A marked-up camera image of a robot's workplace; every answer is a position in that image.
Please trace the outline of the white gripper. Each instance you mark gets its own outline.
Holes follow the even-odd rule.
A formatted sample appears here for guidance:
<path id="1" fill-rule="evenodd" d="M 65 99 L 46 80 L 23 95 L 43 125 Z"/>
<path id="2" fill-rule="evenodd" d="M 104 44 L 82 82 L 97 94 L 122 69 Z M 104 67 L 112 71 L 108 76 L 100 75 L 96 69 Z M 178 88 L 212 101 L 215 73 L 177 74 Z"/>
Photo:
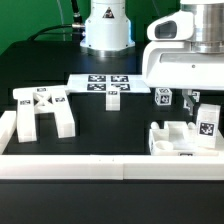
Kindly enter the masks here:
<path id="1" fill-rule="evenodd" d="M 189 89 L 224 90 L 224 0 L 180 0 L 180 10 L 151 23 L 147 36 L 144 82 L 183 89 L 190 116 Z"/>

